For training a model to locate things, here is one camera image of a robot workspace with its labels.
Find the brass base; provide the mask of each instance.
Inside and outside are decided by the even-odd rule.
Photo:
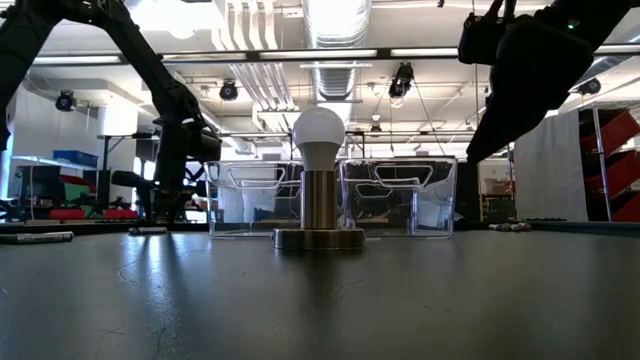
[[[360,250],[364,230],[274,229],[273,244],[283,250]]]

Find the table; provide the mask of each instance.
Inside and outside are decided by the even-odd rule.
[[[206,234],[0,246],[0,358],[632,359],[640,243],[553,232],[282,253]]]

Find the clear plastic bin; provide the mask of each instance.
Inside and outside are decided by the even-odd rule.
[[[271,236],[274,228],[300,227],[302,162],[216,161],[205,169],[212,236]]]
[[[367,236],[453,233],[456,159],[351,159],[339,167],[342,227]]]

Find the metal lamp base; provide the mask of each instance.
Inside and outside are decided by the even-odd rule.
[[[364,247],[364,230],[275,229],[273,243],[283,250],[360,250]]]

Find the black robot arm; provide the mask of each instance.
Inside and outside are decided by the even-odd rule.
[[[206,123],[197,99],[162,65],[121,0],[17,0],[4,13],[0,27],[0,108],[11,97],[33,64],[53,28],[70,20],[104,29],[122,56],[147,84],[162,126],[155,181],[160,189],[182,187],[186,158],[196,152],[198,160],[218,160],[220,141],[202,133]],[[0,121],[0,150],[6,149],[9,132]]]
[[[465,56],[483,53],[477,58],[486,59],[491,58],[487,51],[496,54],[492,63],[472,61],[492,65],[493,92],[467,149],[468,160],[489,157],[535,128],[547,111],[559,108],[569,89],[593,63],[594,52],[638,5],[637,0],[556,0],[534,16],[510,20],[495,41],[486,40],[486,29],[495,27],[465,26],[463,40],[497,44],[497,48],[487,49],[480,41],[461,42],[466,45]]]

